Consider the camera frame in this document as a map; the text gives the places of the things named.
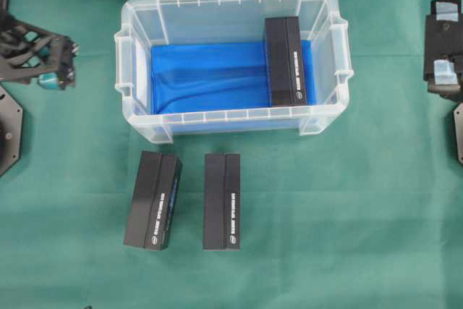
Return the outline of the left gripper black finger teal tape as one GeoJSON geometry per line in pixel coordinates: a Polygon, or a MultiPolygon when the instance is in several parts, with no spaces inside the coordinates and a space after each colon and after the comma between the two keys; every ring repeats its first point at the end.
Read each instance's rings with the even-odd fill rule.
{"type": "Polygon", "coordinates": [[[38,76],[37,84],[43,89],[58,89],[59,78],[54,72],[45,73],[38,76]]]}
{"type": "Polygon", "coordinates": [[[50,56],[50,48],[48,46],[44,46],[42,47],[40,50],[38,50],[36,52],[36,55],[39,57],[39,58],[49,58],[50,56]]]}

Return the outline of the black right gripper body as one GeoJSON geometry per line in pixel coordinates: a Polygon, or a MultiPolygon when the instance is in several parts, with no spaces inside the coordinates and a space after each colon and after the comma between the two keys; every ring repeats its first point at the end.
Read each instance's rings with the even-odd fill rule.
{"type": "Polygon", "coordinates": [[[432,0],[430,3],[430,14],[425,18],[423,80],[428,84],[429,93],[450,101],[462,100],[462,0],[432,0]],[[459,21],[437,21],[437,1],[457,2],[459,21]],[[433,62],[438,59],[447,59],[454,63],[454,85],[435,84],[433,62]]]}

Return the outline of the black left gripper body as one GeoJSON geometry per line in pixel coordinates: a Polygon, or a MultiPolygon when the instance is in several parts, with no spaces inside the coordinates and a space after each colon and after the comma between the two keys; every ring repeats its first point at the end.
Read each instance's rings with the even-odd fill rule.
{"type": "Polygon", "coordinates": [[[1,16],[1,81],[30,84],[39,75],[54,72],[59,78],[58,89],[74,87],[76,69],[74,58],[78,45],[65,35],[60,35],[11,15],[1,16]],[[49,58],[39,58],[36,52],[50,48],[49,58]]]}

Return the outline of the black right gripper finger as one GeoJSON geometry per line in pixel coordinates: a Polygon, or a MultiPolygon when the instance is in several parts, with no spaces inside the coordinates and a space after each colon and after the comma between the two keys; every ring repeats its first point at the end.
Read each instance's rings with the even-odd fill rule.
{"type": "Polygon", "coordinates": [[[437,21],[459,21],[459,4],[450,1],[437,1],[435,3],[437,21]]]}
{"type": "Polygon", "coordinates": [[[438,59],[433,62],[434,80],[436,85],[454,85],[454,63],[447,59],[438,59]]]}

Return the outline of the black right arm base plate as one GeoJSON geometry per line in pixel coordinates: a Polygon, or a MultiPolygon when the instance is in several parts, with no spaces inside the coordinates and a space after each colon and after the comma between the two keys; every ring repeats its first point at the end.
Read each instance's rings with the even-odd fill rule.
{"type": "Polygon", "coordinates": [[[454,129],[458,161],[463,164],[463,103],[459,103],[454,110],[454,129]]]}

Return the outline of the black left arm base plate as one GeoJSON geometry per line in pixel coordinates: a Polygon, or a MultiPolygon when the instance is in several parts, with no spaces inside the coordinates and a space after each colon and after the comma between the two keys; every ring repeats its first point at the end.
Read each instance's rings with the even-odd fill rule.
{"type": "Polygon", "coordinates": [[[2,176],[20,159],[23,109],[3,86],[0,90],[2,176]]]}

